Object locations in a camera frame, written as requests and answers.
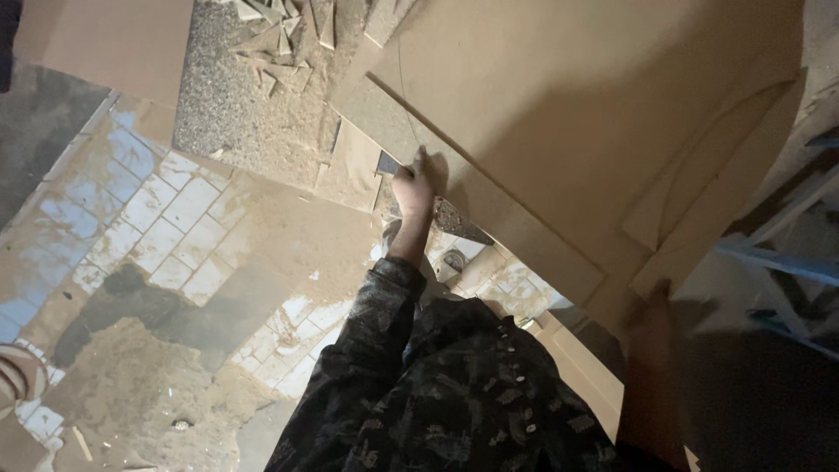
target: jacket sleeve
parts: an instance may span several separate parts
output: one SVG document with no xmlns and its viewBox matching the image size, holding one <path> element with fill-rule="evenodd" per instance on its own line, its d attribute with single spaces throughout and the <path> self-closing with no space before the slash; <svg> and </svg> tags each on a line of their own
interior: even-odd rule
<svg viewBox="0 0 839 472">
<path fill-rule="evenodd" d="M 401 259 L 367 272 L 335 344 L 320 353 L 267 472 L 340 470 L 371 408 L 400 375 L 425 278 Z"/>
</svg>

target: tiled floor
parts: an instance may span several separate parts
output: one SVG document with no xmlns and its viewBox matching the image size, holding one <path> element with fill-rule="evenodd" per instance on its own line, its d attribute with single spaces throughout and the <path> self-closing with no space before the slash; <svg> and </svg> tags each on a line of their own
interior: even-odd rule
<svg viewBox="0 0 839 472">
<path fill-rule="evenodd" d="M 239 171 L 220 175 L 137 135 L 130 106 L 110 108 L 112 103 L 75 140 L 54 179 L 33 195 L 30 211 L 3 234 L 8 250 L 0 252 L 0 262 L 12 276 L 0 302 L 0 341 L 32 349 L 49 366 L 54 385 L 65 372 L 44 351 L 125 264 L 138 267 L 149 286 L 200 308 L 254 257 L 264 257 L 254 251 L 269 236 L 254 209 L 264 190 L 258 179 Z M 286 251 L 293 254 L 300 244 Z M 352 262 L 350 279 L 360 280 L 382 256 L 380 245 L 367 247 Z M 500 246 L 433 232 L 429 260 L 439 264 L 449 249 L 468 261 L 453 291 L 484 298 L 499 315 L 524 320 L 566 303 Z M 335 342 L 349 312 L 352 291 L 325 296 L 317 289 L 334 282 L 330 272 L 321 265 L 295 275 L 301 287 L 266 313 L 264 324 L 228 359 L 279 399 L 300 399 L 318 355 Z M 69 307 L 66 296 L 72 296 Z M 51 450 L 61 447 L 64 428 L 72 426 L 41 400 L 19 405 L 17 415 Z"/>
</svg>

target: dark patterned jacket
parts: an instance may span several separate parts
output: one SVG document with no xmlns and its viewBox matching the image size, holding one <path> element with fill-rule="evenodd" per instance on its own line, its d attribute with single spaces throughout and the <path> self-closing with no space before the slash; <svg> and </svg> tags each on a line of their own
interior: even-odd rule
<svg viewBox="0 0 839 472">
<path fill-rule="evenodd" d="M 476 298 L 420 310 L 424 287 L 399 259 L 367 273 L 266 471 L 624 468 L 530 333 Z"/>
</svg>

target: round object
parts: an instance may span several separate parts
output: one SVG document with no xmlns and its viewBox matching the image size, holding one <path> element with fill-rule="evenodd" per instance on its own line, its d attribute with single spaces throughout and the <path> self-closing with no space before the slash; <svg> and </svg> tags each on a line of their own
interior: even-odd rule
<svg viewBox="0 0 839 472">
<path fill-rule="evenodd" d="M 29 349 L 17 344 L 3 344 L 0 345 L 0 357 L 14 364 L 26 379 L 28 389 L 24 400 L 34 400 L 47 389 L 47 369 Z"/>
<path fill-rule="evenodd" d="M 23 376 L 23 372 L 15 364 L 0 357 L 0 379 L 3 378 L 12 384 L 18 399 L 26 396 L 26 377 Z"/>
</svg>

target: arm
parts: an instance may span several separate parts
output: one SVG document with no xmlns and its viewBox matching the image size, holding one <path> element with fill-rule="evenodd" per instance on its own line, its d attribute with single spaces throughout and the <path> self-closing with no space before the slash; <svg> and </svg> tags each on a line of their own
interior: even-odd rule
<svg viewBox="0 0 839 472">
<path fill-rule="evenodd" d="M 670 363 L 669 290 L 669 281 L 659 283 L 639 320 L 629 329 L 625 344 L 627 384 L 617 442 L 630 464 L 643 460 L 639 457 L 643 454 L 636 454 L 640 451 L 674 469 L 690 470 L 679 430 Z"/>
<path fill-rule="evenodd" d="M 335 344 L 320 353 L 300 404 L 266 471 L 340 469 L 369 410 L 393 389 L 425 288 L 424 257 L 434 192 L 422 160 L 402 168 L 393 193 L 403 223 L 387 256 L 365 275 Z"/>
</svg>

